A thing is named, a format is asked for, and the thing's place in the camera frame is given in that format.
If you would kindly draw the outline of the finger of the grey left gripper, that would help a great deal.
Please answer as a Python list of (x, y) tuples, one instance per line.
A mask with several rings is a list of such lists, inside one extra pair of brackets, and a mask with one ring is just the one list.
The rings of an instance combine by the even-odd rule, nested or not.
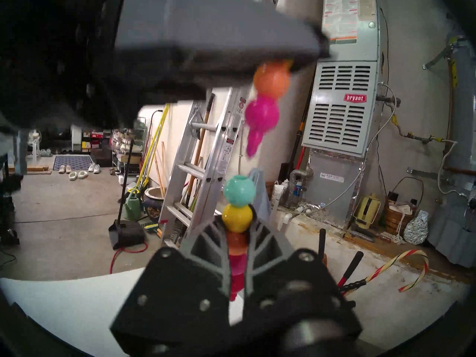
[(123, 0), (113, 42), (127, 74), (250, 80), (269, 61), (298, 71), (329, 57), (314, 25), (252, 0)]

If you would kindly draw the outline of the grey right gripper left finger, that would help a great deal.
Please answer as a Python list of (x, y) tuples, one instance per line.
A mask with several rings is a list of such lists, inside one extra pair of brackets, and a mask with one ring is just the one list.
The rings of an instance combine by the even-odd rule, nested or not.
[(226, 227), (221, 215), (199, 224), (182, 239), (180, 252), (219, 280), (218, 289), (227, 298), (231, 291), (231, 267)]

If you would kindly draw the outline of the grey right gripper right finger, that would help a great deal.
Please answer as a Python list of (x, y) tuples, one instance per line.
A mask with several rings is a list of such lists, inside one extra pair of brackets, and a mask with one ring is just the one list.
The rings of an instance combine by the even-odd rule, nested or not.
[(256, 215), (248, 228), (244, 299), (278, 299), (284, 281), (279, 274), (295, 252), (284, 233)]

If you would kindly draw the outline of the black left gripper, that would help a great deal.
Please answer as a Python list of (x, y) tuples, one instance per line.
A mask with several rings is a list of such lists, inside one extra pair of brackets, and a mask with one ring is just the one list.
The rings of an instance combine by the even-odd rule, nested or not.
[(93, 51), (108, 0), (1, 0), (1, 131), (54, 125), (132, 127), (145, 105), (205, 100), (191, 82), (159, 77), (144, 88), (100, 73)]

